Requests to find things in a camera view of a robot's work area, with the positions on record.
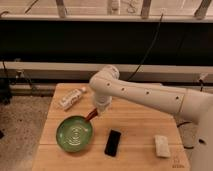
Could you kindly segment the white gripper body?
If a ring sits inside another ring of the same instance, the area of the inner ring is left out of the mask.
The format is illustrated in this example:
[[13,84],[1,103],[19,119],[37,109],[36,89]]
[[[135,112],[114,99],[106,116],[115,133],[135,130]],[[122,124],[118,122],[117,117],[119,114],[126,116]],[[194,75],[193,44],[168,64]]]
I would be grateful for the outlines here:
[[111,96],[106,96],[102,94],[95,94],[93,96],[93,104],[97,109],[97,113],[101,115],[106,111],[106,109],[110,106],[112,102]]

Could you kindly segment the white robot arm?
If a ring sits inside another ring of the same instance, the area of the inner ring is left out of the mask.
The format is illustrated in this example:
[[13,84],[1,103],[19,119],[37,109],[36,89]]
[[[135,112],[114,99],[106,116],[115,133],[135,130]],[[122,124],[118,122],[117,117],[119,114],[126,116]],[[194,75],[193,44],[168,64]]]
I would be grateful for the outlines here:
[[102,113],[113,97],[141,104],[197,125],[190,171],[213,171],[213,94],[187,88],[119,79],[119,70],[106,65],[89,81],[93,104]]

